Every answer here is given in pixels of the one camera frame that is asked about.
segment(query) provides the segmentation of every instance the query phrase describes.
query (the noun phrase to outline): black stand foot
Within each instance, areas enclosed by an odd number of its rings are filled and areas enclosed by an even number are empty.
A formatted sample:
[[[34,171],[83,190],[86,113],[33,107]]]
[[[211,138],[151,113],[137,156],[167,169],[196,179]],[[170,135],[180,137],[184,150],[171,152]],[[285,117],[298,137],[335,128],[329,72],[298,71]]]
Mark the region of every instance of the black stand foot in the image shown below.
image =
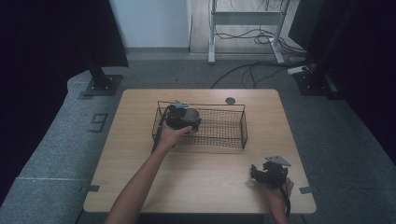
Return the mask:
[[[122,75],[105,75],[105,77],[105,85],[101,86],[96,85],[92,79],[83,93],[84,96],[113,96],[122,80]]]
[[[344,100],[341,92],[332,81],[330,74],[325,75],[321,82],[314,82],[314,77],[311,73],[295,74],[294,78],[301,95],[327,96],[330,100]]]
[[[328,94],[328,88],[326,85],[313,85],[312,74],[303,73],[295,74],[298,89],[301,95],[306,96],[326,96]]]

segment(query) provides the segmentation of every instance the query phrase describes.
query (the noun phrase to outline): gray carpet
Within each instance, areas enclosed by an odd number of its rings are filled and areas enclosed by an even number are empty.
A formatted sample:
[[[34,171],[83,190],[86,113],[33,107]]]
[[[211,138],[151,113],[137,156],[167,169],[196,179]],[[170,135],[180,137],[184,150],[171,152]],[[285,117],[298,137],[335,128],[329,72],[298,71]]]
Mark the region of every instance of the gray carpet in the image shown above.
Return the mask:
[[[106,214],[80,211],[122,92],[208,89],[229,70],[255,62],[133,60],[130,69],[105,69],[108,75],[123,75],[115,96],[91,99],[79,97],[90,74],[71,78],[63,107],[1,207],[0,223],[102,223]],[[255,67],[255,79],[278,69]],[[215,88],[243,89],[244,71],[228,75]],[[248,75],[244,83],[252,87]],[[257,88],[278,90],[318,207],[312,215],[292,214],[290,223],[396,223],[396,167],[345,101],[302,96],[286,71]],[[142,217],[142,223],[153,222],[274,223],[269,215]]]

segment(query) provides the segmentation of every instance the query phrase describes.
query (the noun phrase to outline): wooden table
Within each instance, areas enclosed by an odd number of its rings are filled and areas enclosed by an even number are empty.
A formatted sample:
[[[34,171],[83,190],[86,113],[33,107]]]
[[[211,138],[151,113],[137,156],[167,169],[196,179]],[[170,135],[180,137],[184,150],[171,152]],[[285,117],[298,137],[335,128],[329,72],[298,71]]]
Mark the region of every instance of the wooden table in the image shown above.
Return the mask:
[[[251,164],[262,168],[265,157],[282,156],[295,183],[292,213],[314,213],[316,205],[295,146],[279,95],[275,90],[127,90],[113,120],[90,191],[88,212],[108,212],[123,187],[151,152],[151,131],[158,101],[178,99],[190,104],[225,104],[233,97],[246,105],[248,140],[245,149],[176,146],[164,159],[143,213],[269,213],[259,187],[250,179]]]

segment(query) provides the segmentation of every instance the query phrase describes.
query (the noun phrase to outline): metal wire basket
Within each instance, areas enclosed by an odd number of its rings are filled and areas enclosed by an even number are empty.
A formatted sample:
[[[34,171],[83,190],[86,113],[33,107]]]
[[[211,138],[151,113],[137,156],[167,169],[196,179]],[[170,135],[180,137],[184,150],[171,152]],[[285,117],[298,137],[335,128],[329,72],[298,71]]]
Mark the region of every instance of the metal wire basket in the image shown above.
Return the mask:
[[[170,102],[159,101],[152,129],[155,139],[157,127],[165,108]],[[194,135],[182,135],[178,145],[211,145],[221,147],[245,148],[248,141],[245,105],[195,105],[201,117],[198,132]]]

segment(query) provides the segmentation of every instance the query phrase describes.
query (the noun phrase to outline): white wall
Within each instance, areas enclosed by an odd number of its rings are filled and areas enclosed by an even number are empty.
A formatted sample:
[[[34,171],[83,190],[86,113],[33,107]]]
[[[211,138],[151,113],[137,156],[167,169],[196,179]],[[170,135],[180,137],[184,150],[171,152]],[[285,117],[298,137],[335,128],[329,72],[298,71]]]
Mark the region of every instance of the white wall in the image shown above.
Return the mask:
[[[187,48],[190,0],[110,0],[125,48]]]

